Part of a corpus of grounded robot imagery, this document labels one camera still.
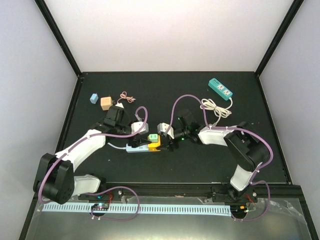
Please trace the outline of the white usb charger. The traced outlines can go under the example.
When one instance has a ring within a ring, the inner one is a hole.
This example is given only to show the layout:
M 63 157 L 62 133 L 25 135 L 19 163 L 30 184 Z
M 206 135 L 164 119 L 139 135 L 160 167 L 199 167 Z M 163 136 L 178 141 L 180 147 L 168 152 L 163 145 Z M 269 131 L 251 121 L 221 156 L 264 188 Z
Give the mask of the white usb charger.
M 118 102 L 115 106 L 122 109 L 124 108 L 124 105 L 121 102 Z

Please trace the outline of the teal power strip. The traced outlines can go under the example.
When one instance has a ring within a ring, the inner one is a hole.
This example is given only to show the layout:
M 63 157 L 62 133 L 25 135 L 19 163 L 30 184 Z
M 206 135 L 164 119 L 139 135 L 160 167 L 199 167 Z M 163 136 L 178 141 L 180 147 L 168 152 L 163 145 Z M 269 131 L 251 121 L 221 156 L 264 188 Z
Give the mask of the teal power strip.
M 233 96 L 233 92 L 225 87 L 220 81 L 216 78 L 212 78 L 208 82 L 208 86 L 214 90 L 221 98 L 225 101 L 228 101 Z

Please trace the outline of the yellow cube adapter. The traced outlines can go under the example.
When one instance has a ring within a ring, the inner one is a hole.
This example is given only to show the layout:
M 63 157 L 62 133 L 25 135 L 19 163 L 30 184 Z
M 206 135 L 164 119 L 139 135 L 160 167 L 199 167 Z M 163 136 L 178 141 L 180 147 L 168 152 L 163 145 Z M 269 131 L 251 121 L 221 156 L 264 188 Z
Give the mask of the yellow cube adapter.
M 152 143 L 148 144 L 147 146 L 148 146 L 149 152 L 159 152 L 160 150 L 158 149 L 158 147 L 161 146 L 161 141 L 158 140 L 157 142 L 152 142 Z

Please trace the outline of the green cube adapter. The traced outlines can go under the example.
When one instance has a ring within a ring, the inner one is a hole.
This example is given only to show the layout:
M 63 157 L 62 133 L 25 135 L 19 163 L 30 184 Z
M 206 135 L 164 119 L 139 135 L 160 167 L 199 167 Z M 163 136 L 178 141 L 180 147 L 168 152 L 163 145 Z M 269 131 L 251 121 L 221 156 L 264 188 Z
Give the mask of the green cube adapter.
M 156 133 L 154 134 L 149 134 L 148 135 L 148 141 L 150 141 L 151 143 L 158 143 L 160 141 L 160 136 Z

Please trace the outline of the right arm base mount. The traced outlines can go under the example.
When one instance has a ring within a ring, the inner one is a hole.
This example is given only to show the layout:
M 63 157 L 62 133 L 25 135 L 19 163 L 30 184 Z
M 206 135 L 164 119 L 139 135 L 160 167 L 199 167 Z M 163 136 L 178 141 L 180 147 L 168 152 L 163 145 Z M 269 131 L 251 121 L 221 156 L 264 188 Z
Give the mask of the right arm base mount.
M 257 197 L 254 196 L 254 190 L 247 186 L 244 190 L 238 191 L 230 184 L 220 184 L 211 187 L 211 196 L 214 202 L 246 204 L 250 201 L 257 203 Z

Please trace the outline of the small blue plug adapter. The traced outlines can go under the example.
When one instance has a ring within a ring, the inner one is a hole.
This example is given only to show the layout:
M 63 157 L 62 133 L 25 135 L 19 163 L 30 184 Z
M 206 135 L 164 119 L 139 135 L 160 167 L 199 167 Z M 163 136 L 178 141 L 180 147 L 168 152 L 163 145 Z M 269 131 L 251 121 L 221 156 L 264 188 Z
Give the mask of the small blue plug adapter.
M 89 99 L 89 101 L 92 103 L 92 104 L 96 104 L 97 101 L 98 101 L 99 97 L 98 97 L 98 94 L 97 93 L 93 93 Z

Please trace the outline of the peach dragon cube adapter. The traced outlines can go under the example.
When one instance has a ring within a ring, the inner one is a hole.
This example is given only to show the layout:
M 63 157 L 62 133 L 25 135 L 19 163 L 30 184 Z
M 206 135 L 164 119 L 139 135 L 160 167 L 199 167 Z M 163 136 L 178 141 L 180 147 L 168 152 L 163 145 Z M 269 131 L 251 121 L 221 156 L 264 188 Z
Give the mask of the peach dragon cube adapter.
M 109 108 L 115 103 L 111 96 L 105 96 L 100 98 L 100 106 L 103 111 L 108 111 Z

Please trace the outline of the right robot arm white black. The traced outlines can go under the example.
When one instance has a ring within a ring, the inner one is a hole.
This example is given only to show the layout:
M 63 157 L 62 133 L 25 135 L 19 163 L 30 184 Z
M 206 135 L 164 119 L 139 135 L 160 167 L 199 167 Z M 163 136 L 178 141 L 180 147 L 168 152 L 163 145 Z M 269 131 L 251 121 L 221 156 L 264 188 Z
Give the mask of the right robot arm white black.
M 173 151 L 183 140 L 199 145 L 227 147 L 237 166 L 226 193 L 218 194 L 220 198 L 227 196 L 231 202 L 240 201 L 246 195 L 246 188 L 253 183 L 256 174 L 274 157 L 270 145 L 252 132 L 251 125 L 247 122 L 225 127 L 201 125 L 187 109 L 180 112 L 178 121 L 180 128 L 174 128 L 164 122 L 157 125 L 161 145 L 156 149 Z

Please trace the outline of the light blue power strip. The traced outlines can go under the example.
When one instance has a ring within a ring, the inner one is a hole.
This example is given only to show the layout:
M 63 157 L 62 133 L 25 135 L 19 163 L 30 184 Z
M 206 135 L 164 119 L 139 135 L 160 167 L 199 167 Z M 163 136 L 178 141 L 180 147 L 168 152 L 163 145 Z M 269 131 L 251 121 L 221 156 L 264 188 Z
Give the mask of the light blue power strip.
M 142 145 L 138 147 L 132 147 L 129 145 L 126 145 L 125 150 L 127 153 L 147 153 L 149 152 L 149 148 L 147 145 Z

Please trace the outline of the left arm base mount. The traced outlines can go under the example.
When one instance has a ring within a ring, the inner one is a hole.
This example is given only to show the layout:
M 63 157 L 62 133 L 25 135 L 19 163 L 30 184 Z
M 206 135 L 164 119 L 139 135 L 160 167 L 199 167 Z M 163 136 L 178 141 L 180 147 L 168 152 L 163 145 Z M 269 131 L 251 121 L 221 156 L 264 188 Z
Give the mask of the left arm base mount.
M 115 197 L 122 194 L 124 187 L 103 185 L 98 188 L 96 192 L 93 193 L 83 193 L 78 196 L 79 200 L 88 200 L 89 202 L 103 202 L 111 203 Z

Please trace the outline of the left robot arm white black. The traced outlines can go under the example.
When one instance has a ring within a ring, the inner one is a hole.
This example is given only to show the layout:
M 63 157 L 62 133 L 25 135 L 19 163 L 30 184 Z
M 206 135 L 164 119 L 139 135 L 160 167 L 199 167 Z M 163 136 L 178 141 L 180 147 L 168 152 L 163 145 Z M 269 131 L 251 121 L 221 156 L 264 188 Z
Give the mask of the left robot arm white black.
M 103 199 L 108 192 L 101 179 L 92 174 L 76 176 L 77 168 L 95 151 L 107 144 L 109 139 L 131 139 L 141 133 L 147 126 L 148 110 L 144 118 L 135 113 L 136 121 L 123 122 L 127 111 L 118 106 L 112 106 L 106 111 L 105 117 L 92 127 L 75 143 L 54 154 L 44 154 L 36 172 L 33 191 L 42 204 L 55 202 L 65 204 L 73 196 L 92 195 L 95 199 Z

